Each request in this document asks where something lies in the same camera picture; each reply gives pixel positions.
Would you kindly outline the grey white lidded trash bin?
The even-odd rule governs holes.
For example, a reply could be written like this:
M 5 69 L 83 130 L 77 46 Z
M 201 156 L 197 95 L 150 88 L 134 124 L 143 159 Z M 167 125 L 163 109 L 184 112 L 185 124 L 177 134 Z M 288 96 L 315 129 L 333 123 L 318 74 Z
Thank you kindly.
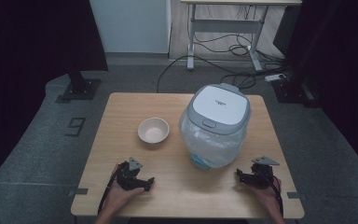
M 211 133 L 229 135 L 244 129 L 251 116 L 250 101 L 237 87 L 211 84 L 198 90 L 186 113 L 196 126 Z

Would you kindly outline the wooden table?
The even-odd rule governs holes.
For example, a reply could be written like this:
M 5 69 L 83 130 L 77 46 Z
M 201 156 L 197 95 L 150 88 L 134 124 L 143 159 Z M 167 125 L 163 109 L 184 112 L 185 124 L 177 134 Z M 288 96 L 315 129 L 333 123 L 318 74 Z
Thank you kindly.
M 302 218 L 305 212 L 264 99 L 259 95 L 249 98 L 252 114 L 240 156 L 226 167 L 208 171 L 193 164 L 179 133 L 178 121 L 190 99 L 184 93 L 111 94 L 78 185 L 81 191 L 74 198 L 72 214 L 96 215 L 115 165 L 133 157 L 143 165 L 139 178 L 154 177 L 155 182 L 151 190 L 119 211 L 122 217 L 264 217 L 264 209 L 235 172 L 240 169 L 247 173 L 254 158 L 267 156 L 280 164 L 273 173 L 282 181 L 284 216 Z M 140 123 L 149 118 L 164 119 L 170 126 L 170 133 L 160 143 L 148 144 L 138 136 Z

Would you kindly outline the beige bowl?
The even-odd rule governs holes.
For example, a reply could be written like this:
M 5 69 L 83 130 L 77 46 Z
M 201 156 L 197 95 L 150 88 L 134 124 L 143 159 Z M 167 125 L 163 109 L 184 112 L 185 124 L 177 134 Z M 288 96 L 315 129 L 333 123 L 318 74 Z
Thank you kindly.
M 149 118 L 143 120 L 138 127 L 138 136 L 148 144 L 160 143 L 170 133 L 168 122 L 161 118 Z

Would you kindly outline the person's left hand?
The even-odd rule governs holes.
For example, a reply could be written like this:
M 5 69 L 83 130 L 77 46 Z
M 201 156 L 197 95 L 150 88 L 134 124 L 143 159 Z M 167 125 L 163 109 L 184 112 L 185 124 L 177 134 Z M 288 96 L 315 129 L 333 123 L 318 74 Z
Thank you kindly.
M 139 195 L 144 191 L 144 188 L 125 190 L 114 179 L 113 183 L 109 187 L 107 196 L 103 203 L 102 212 L 105 212 L 109 216 L 112 216 L 116 214 L 133 197 Z

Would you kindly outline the white metal-legged desk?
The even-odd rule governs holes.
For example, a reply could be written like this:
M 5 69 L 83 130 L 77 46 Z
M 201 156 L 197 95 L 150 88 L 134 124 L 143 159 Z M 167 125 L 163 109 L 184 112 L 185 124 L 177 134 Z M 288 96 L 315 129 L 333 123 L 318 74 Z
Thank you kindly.
M 254 39 L 250 46 L 247 46 L 251 62 L 256 71 L 261 71 L 262 66 L 258 59 L 256 49 L 265 19 L 270 7 L 298 7 L 302 0 L 180 0 L 190 8 L 189 44 L 187 46 L 186 68 L 194 69 L 196 33 L 222 33 L 222 34 L 251 34 Z M 262 7 L 259 20 L 223 20 L 223 19 L 197 19 L 196 9 L 200 5 L 224 5 L 224 6 L 256 6 Z

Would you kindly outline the person's right hand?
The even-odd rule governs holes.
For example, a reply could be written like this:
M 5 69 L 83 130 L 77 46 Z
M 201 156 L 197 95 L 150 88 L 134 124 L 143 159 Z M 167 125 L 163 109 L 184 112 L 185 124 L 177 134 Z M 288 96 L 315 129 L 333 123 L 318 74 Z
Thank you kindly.
M 273 187 L 258 189 L 256 187 L 247 186 L 247 189 L 255 195 L 270 217 L 282 217 L 279 200 Z

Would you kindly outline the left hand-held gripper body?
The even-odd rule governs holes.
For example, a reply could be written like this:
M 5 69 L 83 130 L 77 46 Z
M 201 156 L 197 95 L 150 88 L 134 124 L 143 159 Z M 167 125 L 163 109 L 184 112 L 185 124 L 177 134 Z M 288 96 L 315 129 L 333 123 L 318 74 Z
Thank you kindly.
M 137 178 L 143 165 L 130 157 L 117 168 L 116 181 L 124 190 L 137 188 L 147 189 L 147 182 Z

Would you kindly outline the dark curtain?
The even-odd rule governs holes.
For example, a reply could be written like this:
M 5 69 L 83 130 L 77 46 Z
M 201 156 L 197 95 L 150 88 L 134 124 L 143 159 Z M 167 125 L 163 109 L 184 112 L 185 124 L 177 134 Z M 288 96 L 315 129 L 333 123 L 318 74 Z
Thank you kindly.
M 287 81 L 312 82 L 324 113 L 358 155 L 358 0 L 302 0 L 286 7 L 274 43 Z
M 52 79 L 105 71 L 90 0 L 0 0 L 0 166 L 20 141 Z

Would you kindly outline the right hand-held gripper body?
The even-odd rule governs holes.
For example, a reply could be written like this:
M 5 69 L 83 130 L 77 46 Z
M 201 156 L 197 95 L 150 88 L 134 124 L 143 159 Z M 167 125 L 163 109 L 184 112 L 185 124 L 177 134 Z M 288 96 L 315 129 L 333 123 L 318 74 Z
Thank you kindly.
M 273 166 L 280 164 L 267 156 L 253 159 L 251 185 L 259 189 L 266 189 L 274 180 Z

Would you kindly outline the white power strip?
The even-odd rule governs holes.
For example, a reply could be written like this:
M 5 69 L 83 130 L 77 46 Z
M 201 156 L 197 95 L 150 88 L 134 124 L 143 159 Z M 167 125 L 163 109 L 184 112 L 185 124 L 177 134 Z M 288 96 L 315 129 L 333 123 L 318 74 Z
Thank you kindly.
M 271 82 L 271 81 L 281 81 L 281 80 L 286 80 L 286 75 L 283 73 L 280 74 L 275 74 L 275 75 L 269 75 L 264 77 L 264 80 L 266 82 Z

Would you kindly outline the black stand base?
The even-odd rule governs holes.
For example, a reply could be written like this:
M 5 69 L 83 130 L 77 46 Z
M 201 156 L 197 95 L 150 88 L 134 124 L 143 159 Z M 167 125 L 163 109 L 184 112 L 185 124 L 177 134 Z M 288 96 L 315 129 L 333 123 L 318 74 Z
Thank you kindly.
M 92 101 L 101 84 L 98 78 L 84 78 L 80 71 L 69 72 L 70 83 L 64 94 L 56 99 L 58 104 L 69 104 L 74 100 Z
M 301 84 L 294 81 L 272 81 L 272 88 L 279 103 L 302 104 L 308 108 L 320 107 L 320 93 L 316 86 L 304 80 Z

